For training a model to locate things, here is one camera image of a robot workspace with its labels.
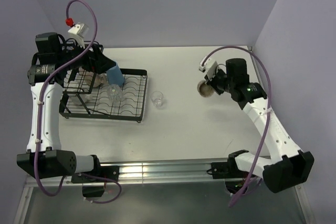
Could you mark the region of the small speckled stone cup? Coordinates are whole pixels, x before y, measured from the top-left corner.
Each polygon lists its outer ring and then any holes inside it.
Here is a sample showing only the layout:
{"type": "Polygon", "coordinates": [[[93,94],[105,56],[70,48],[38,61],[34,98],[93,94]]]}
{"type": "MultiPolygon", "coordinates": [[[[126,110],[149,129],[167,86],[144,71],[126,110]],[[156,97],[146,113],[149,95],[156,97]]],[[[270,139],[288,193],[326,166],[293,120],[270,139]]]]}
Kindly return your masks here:
{"type": "Polygon", "coordinates": [[[205,80],[202,80],[198,83],[197,91],[200,96],[204,98],[209,98],[215,93],[215,90],[210,85],[208,85],[205,80]]]}

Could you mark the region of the blue plastic cup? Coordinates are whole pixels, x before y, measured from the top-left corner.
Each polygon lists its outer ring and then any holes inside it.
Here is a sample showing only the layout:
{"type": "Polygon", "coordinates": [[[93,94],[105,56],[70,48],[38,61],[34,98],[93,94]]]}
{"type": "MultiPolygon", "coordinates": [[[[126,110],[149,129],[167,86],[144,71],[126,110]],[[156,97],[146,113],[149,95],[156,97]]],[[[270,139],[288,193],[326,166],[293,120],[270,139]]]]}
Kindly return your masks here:
{"type": "Polygon", "coordinates": [[[107,80],[109,85],[118,85],[123,86],[124,84],[124,75],[121,72],[121,69],[119,68],[118,64],[116,63],[114,67],[110,68],[106,72],[107,80]]]}

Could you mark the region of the pink glazed mug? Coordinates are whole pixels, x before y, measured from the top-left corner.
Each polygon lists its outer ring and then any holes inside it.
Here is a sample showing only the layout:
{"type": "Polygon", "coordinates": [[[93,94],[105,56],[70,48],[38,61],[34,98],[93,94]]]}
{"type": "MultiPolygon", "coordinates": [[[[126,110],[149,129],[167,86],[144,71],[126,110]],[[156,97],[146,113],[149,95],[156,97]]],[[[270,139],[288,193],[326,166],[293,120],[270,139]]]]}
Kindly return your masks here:
{"type": "Polygon", "coordinates": [[[107,83],[107,76],[104,73],[96,74],[94,72],[86,71],[80,67],[79,74],[83,77],[85,83],[93,88],[97,88],[98,86],[107,83]]]}

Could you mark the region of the large clear glass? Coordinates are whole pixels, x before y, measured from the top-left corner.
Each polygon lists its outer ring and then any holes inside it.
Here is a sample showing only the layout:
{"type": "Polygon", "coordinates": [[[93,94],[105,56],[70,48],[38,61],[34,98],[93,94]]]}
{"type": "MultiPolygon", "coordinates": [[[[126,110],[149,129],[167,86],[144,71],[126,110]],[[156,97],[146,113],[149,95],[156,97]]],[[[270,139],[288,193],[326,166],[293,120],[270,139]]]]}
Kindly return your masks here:
{"type": "Polygon", "coordinates": [[[124,99],[123,91],[121,87],[117,84],[108,85],[107,95],[112,104],[121,102],[124,99]]]}

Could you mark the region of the small clear glass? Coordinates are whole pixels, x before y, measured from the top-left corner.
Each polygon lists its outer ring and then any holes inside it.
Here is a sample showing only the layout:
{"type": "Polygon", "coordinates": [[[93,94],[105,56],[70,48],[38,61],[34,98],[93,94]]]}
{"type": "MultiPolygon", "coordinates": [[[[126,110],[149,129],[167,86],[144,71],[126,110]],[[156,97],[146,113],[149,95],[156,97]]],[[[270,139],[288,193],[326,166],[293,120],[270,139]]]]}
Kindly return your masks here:
{"type": "Polygon", "coordinates": [[[151,94],[151,101],[156,108],[162,108],[164,104],[164,95],[161,91],[154,91],[151,94]]]}

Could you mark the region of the white ceramic mug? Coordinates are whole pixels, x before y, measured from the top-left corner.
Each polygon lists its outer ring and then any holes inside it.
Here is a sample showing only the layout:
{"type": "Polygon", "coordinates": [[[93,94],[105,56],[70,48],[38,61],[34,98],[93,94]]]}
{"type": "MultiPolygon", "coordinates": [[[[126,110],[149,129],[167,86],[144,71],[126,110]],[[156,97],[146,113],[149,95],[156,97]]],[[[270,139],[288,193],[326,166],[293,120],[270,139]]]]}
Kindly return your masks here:
{"type": "Polygon", "coordinates": [[[74,105],[83,105],[91,100],[90,94],[80,94],[78,86],[70,83],[68,86],[68,95],[74,105]]]}

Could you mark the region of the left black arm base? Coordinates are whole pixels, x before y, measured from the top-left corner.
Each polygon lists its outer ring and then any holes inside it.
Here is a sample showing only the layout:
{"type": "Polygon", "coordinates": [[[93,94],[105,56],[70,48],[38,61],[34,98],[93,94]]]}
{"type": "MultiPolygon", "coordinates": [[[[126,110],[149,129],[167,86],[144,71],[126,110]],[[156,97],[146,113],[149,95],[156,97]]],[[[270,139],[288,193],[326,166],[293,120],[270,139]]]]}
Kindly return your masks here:
{"type": "Polygon", "coordinates": [[[122,188],[118,182],[119,179],[120,166],[101,166],[100,171],[96,172],[87,172],[86,175],[75,174],[71,177],[72,184],[82,184],[82,195],[87,200],[98,201],[103,197],[104,193],[107,193],[107,183],[113,183],[117,186],[117,194],[108,201],[116,200],[121,192],[122,188]]]}

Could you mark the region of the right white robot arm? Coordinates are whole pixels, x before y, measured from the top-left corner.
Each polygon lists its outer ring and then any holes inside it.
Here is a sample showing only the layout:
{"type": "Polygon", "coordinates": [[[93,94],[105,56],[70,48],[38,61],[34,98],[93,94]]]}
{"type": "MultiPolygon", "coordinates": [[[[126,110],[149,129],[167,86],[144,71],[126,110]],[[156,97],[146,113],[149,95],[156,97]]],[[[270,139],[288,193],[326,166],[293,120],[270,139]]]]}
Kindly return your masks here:
{"type": "Polygon", "coordinates": [[[247,150],[233,152],[227,160],[228,174],[237,177],[251,172],[273,193],[306,182],[314,164],[311,152],[304,152],[286,132],[268,105],[262,86],[250,81],[245,59],[229,59],[225,67],[223,70],[215,60],[207,59],[199,70],[205,74],[204,83],[212,92],[230,94],[253,122],[270,154],[269,158],[262,158],[247,150]]]}

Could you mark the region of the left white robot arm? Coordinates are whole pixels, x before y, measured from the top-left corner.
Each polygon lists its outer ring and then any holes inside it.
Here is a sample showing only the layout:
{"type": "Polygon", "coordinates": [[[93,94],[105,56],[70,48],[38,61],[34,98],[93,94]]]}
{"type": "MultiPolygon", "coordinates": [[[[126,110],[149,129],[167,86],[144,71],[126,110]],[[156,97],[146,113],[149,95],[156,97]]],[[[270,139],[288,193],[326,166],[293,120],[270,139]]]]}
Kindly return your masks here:
{"type": "Polygon", "coordinates": [[[38,51],[27,73],[33,99],[32,127],[26,152],[17,155],[17,165],[34,178],[83,173],[89,181],[96,182],[102,176],[96,155],[78,156],[73,151],[61,148],[59,107],[64,79],[70,70],[83,68],[102,74],[114,67],[115,62],[102,53],[103,46],[95,41],[83,57],[51,77],[55,70],[84,49],[73,40],[66,41],[58,33],[39,34],[35,37],[35,43],[38,51]]]}

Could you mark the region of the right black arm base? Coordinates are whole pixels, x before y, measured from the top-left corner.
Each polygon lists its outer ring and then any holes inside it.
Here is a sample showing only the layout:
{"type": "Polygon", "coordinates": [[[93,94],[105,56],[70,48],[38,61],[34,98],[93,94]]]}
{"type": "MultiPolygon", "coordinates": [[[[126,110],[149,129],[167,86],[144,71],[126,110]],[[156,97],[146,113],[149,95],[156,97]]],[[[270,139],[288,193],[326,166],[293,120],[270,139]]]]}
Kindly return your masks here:
{"type": "Polygon", "coordinates": [[[244,185],[248,172],[240,171],[235,162],[235,157],[240,154],[248,153],[247,150],[236,151],[229,154],[227,161],[213,162],[210,169],[206,171],[213,179],[233,179],[240,178],[240,181],[225,182],[226,189],[232,193],[237,193],[244,185]]]}

